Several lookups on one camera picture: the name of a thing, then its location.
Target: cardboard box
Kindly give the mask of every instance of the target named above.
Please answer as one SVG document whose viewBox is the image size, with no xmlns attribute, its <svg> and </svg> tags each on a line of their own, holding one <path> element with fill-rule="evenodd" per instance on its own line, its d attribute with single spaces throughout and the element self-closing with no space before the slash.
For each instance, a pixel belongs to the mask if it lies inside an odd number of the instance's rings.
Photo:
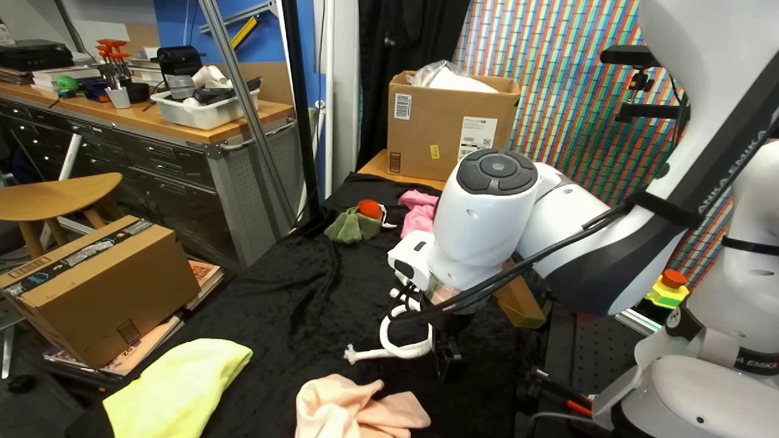
<svg viewBox="0 0 779 438">
<path fill-rule="evenodd" d="M 514 80 L 475 77 L 499 91 L 487 95 L 414 89 L 411 77 L 391 84 L 391 174 L 447 180 L 464 156 L 508 146 L 518 103 Z"/>
<path fill-rule="evenodd" d="M 57 348 L 103 369 L 198 297 L 170 229 L 122 216 L 0 276 L 4 294 Z"/>
</svg>

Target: wooden stool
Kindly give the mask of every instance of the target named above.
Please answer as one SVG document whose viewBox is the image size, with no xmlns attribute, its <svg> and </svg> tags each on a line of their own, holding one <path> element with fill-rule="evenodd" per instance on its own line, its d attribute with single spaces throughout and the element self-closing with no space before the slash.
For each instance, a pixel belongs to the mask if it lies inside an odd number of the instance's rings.
<svg viewBox="0 0 779 438">
<path fill-rule="evenodd" d="M 50 224 L 55 242 L 62 246 L 64 229 L 58 216 L 84 212 L 94 229 L 106 227 L 103 216 L 91 209 L 122 182 L 122 174 L 103 174 L 74 180 L 12 186 L 0 191 L 0 221 L 17 221 L 27 253 L 41 257 L 45 249 L 36 238 L 36 224 Z"/>
</svg>

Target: white box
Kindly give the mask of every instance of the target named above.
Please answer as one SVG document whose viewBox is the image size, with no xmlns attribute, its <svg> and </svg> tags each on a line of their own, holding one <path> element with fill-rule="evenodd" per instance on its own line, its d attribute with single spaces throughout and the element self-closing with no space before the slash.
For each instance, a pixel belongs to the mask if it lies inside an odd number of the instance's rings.
<svg viewBox="0 0 779 438">
<path fill-rule="evenodd" d="M 226 123 L 245 118 L 240 98 L 220 101 L 213 104 L 189 107 L 183 103 L 169 101 L 169 95 L 170 92 L 156 92 L 156 95 L 151 95 L 151 101 L 162 107 L 164 119 L 174 123 L 174 124 L 196 128 L 196 130 L 214 130 L 214 128 L 221 128 Z M 262 95 L 262 91 L 252 92 L 254 107 L 262 104 L 257 101 L 258 95 Z"/>
</svg>

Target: floor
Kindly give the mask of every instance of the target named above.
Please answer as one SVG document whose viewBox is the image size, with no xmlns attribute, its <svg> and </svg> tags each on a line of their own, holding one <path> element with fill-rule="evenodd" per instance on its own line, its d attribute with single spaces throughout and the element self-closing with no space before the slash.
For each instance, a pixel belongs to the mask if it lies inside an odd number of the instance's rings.
<svg viewBox="0 0 779 438">
<path fill-rule="evenodd" d="M 16 227 L 0 224 L 0 272 L 27 261 L 21 246 Z M 0 300 L 0 326 L 16 319 Z M 84 407 L 45 370 L 40 336 L 26 323 L 17 323 L 16 333 L 16 375 L 35 377 L 35 388 L 16 394 L 0 382 L 0 438 L 62 438 Z"/>
</svg>

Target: white robot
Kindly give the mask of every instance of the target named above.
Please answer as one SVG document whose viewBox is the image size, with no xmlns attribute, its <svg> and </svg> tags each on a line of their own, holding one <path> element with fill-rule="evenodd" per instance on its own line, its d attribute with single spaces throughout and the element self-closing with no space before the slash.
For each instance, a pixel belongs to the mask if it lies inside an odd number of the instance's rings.
<svg viewBox="0 0 779 438">
<path fill-rule="evenodd" d="M 521 257 L 574 311 L 638 305 L 674 246 L 734 186 L 735 215 L 714 270 L 635 348 L 635 369 L 594 400 L 613 428 L 622 410 L 651 437 L 779 437 L 779 0 L 643 0 L 641 29 L 689 95 L 691 119 L 668 176 L 609 209 L 555 169 L 512 154 L 473 154 L 438 202 L 434 233 L 411 233 L 391 266 L 424 300 L 399 297 L 368 358 L 420 358 L 391 344 L 408 311 L 469 311 Z"/>
</svg>

